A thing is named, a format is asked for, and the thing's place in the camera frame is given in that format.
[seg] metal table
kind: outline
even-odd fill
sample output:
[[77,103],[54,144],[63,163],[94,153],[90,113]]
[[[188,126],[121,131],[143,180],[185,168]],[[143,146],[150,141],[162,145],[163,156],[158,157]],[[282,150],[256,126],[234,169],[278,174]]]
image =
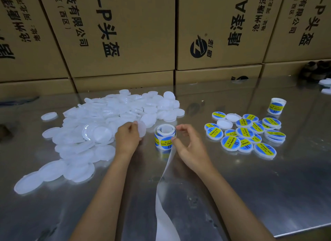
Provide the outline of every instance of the metal table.
[[[175,92],[180,107],[186,111],[177,124],[191,123],[201,133],[214,165],[274,236],[331,223],[331,97],[321,94],[318,85],[297,84],[292,77],[286,77],[139,88],[131,93],[150,90]],[[85,97],[110,93],[113,92],[40,97],[31,103],[0,108],[0,124],[11,133],[0,142],[1,240],[69,238],[109,162],[96,163],[96,172],[85,183],[73,184],[61,177],[23,196],[17,195],[13,187],[23,175],[59,159],[54,143],[43,139],[41,133],[61,126],[62,112]],[[223,151],[220,143],[205,137],[203,126],[213,122],[213,111],[251,113],[262,119],[268,115],[272,97],[287,100],[279,117],[287,138],[283,145],[275,147],[277,156],[272,161],[253,153]],[[59,118],[42,122],[40,116],[51,111],[57,112]],[[117,240],[155,240],[156,186],[168,156],[157,151],[153,137],[151,132],[146,135],[128,168]],[[170,165],[163,183],[167,186],[165,211],[182,241],[228,240],[208,190],[179,158]]]

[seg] person's right hand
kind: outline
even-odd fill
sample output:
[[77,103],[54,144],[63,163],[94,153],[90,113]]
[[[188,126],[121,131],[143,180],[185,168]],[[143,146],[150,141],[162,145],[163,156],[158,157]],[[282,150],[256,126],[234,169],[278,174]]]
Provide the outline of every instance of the person's right hand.
[[214,169],[213,164],[210,161],[199,133],[190,124],[178,125],[176,129],[190,137],[190,144],[188,147],[185,147],[181,140],[176,137],[171,139],[184,163],[198,176],[202,173],[212,171]]

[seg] pile of labeled lids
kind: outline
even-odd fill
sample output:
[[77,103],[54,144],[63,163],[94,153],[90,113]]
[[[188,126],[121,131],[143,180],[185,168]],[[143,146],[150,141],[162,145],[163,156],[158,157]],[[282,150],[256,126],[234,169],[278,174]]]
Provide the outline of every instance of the pile of labeled lids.
[[212,118],[215,123],[205,124],[206,135],[214,141],[221,141],[222,147],[227,151],[240,151],[256,154],[263,158],[273,159],[277,152],[269,144],[262,143],[261,134],[267,140],[273,143],[282,144],[286,135],[279,131],[281,122],[274,118],[259,118],[252,114],[225,114],[222,112],[213,112]]
[[[90,178],[94,163],[100,160],[112,161],[114,142],[118,127],[126,122],[138,121],[139,136],[146,134],[157,119],[174,122],[185,114],[179,108],[179,101],[172,92],[163,96],[156,91],[142,95],[124,89],[119,94],[103,98],[85,98],[85,104],[78,104],[63,113],[62,127],[50,128],[43,132],[44,138],[52,139],[60,159],[42,166],[38,171],[23,176],[15,185],[18,194],[28,193],[43,182],[53,181],[60,176],[79,183]],[[43,115],[43,121],[57,118],[56,112]]]

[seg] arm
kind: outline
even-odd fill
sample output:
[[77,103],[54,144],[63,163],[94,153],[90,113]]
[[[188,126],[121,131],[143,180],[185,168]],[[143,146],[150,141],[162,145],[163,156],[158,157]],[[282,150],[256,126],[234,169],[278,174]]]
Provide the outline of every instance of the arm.
[[211,163],[207,150],[196,130],[188,124],[178,125],[190,137],[190,144],[172,138],[172,143],[184,163],[203,181],[212,195],[224,220],[232,241],[272,241],[275,238],[267,228],[256,219],[241,198],[217,172]]
[[119,127],[115,138],[114,161],[73,231],[70,241],[115,240],[126,171],[140,139],[137,122],[128,122]]

